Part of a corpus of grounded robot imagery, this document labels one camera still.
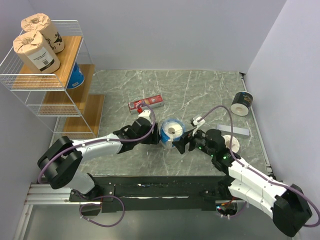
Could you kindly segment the blue paper roll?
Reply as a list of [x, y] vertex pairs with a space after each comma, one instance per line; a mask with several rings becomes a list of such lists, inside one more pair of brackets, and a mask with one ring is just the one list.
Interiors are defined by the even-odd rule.
[[66, 89], [67, 90], [75, 89], [79, 87], [84, 82], [84, 80], [85, 80], [85, 76], [82, 70], [80, 69], [79, 65], [77, 64], [77, 62], [75, 62]]
[[173, 149], [175, 148], [173, 142], [179, 141], [185, 131], [185, 124], [180, 120], [165, 120], [160, 128], [160, 143], [165, 149]]

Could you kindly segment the brown roll with label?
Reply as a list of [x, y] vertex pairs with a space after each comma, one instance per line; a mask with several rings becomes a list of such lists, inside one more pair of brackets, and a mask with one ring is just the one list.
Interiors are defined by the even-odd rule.
[[60, 68], [60, 60], [39, 31], [17, 36], [13, 50], [34, 74], [52, 74]]

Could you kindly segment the black paper roll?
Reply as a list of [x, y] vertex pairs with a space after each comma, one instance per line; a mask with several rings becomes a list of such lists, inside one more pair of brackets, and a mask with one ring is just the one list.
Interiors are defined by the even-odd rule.
[[224, 138], [224, 142], [225, 142], [225, 146], [227, 148], [231, 147], [231, 150], [234, 152], [234, 153], [238, 153], [239, 150], [240, 150], [240, 143], [239, 141], [237, 140], [236, 137], [232, 137], [230, 135], [223, 135], [223, 138]]
[[244, 117], [248, 115], [254, 97], [247, 91], [237, 92], [231, 103], [230, 110], [232, 113]]

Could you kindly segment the brown roll with cartoon print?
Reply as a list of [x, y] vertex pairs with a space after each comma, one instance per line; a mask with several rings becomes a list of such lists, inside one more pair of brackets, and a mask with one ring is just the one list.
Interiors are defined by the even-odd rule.
[[21, 21], [21, 28], [25, 32], [39, 31], [54, 53], [60, 53], [65, 48], [65, 42], [58, 32], [56, 25], [44, 13], [31, 15]]

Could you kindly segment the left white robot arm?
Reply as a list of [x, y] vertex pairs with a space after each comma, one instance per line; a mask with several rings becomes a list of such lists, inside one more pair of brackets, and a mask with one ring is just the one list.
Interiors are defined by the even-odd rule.
[[54, 190], [68, 187], [80, 198], [94, 201], [104, 191], [90, 173], [79, 170], [81, 163], [106, 155], [131, 151], [138, 144], [157, 145], [159, 125], [154, 120], [139, 117], [133, 124], [104, 137], [89, 140], [70, 140], [60, 137], [38, 160], [38, 183], [45, 177]]

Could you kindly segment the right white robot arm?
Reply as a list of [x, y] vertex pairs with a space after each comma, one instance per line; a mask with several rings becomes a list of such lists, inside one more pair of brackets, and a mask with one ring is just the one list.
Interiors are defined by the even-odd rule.
[[286, 236], [294, 237], [312, 217], [303, 191], [295, 184], [278, 182], [248, 164], [244, 158], [226, 147], [221, 132], [210, 129], [187, 131], [173, 145], [184, 154], [198, 149], [211, 156], [216, 169], [225, 173], [228, 182], [218, 187], [223, 199], [242, 199], [267, 214]]

